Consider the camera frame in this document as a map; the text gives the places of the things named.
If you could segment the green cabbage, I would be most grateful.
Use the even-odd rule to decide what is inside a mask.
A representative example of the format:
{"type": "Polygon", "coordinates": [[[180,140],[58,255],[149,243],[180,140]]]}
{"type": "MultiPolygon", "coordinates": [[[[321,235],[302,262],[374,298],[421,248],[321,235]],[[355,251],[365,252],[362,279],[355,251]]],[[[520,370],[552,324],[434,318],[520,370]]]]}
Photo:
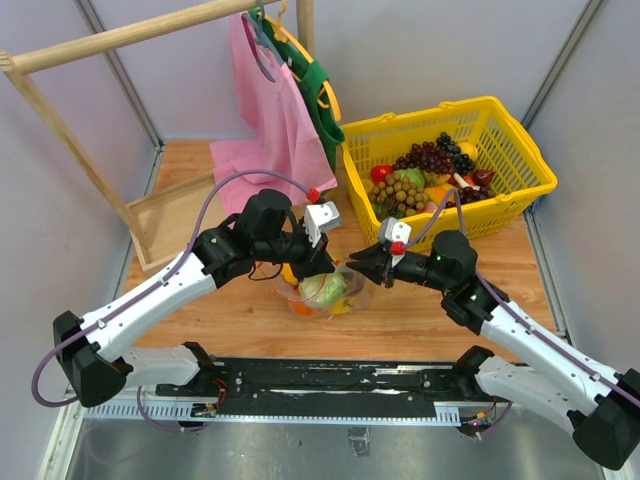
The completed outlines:
{"type": "Polygon", "coordinates": [[[313,309],[328,309],[344,294],[347,281],[335,271],[330,274],[316,275],[304,279],[299,284],[299,294],[303,303],[313,309]]]}

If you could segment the clear zip top bag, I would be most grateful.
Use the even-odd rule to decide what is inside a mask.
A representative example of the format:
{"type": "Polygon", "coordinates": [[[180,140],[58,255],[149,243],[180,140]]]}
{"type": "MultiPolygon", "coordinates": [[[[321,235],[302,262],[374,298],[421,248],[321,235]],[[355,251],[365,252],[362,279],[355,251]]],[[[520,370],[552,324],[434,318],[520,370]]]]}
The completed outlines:
{"type": "Polygon", "coordinates": [[[334,271],[297,280],[286,264],[281,273],[269,280],[274,294],[284,300],[289,309],[301,317],[329,318],[365,309],[370,303],[366,279],[346,266],[334,261],[334,271]]]}

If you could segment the orange fruit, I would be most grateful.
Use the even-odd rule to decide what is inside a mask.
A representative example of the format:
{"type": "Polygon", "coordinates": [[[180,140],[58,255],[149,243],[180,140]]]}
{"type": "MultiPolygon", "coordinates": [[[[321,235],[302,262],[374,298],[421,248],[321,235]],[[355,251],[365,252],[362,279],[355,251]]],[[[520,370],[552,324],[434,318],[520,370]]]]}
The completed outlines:
{"type": "Polygon", "coordinates": [[[292,311],[299,316],[311,317],[316,314],[316,311],[305,304],[295,303],[291,305],[292,311]]]}

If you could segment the yellow bell pepper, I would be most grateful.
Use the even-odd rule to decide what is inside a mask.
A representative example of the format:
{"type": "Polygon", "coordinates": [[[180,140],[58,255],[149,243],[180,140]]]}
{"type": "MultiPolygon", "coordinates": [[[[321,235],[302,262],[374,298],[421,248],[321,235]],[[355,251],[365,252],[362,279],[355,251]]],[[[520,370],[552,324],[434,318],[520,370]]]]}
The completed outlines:
{"type": "Polygon", "coordinates": [[[293,274],[293,271],[289,264],[284,264],[282,267],[281,275],[283,279],[290,285],[296,286],[298,284],[298,280],[293,274]]]}

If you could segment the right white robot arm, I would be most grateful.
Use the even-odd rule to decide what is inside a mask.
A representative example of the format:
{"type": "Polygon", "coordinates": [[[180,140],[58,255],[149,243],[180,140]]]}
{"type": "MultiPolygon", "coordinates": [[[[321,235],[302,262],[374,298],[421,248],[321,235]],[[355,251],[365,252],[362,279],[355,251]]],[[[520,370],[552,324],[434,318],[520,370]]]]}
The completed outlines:
{"type": "Polygon", "coordinates": [[[527,315],[476,270],[477,252],[460,231],[436,235],[429,254],[408,249],[400,222],[380,242],[350,256],[349,267],[377,285],[401,281],[438,291],[456,324],[514,353],[524,366],[473,348],[453,375],[466,400],[486,393],[516,403],[567,432],[591,460],[621,469],[639,445],[639,373],[588,357],[527,315]]]}

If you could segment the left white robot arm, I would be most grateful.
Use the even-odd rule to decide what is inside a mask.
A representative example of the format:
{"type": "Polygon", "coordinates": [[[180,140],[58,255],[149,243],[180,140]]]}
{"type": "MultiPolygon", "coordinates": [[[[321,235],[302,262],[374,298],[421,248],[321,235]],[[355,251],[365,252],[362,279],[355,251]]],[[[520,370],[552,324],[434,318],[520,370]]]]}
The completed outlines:
{"type": "Polygon", "coordinates": [[[66,311],[53,323],[56,357],[77,399],[94,407],[124,389],[172,385],[200,396],[213,386],[212,358],[196,342],[172,349],[138,349],[154,325],[258,263],[290,266],[299,279],[334,270],[328,231],[340,224],[334,203],[321,200],[296,218],[288,197],[263,189],[239,214],[201,232],[163,270],[110,304],[77,316],[66,311]]]}

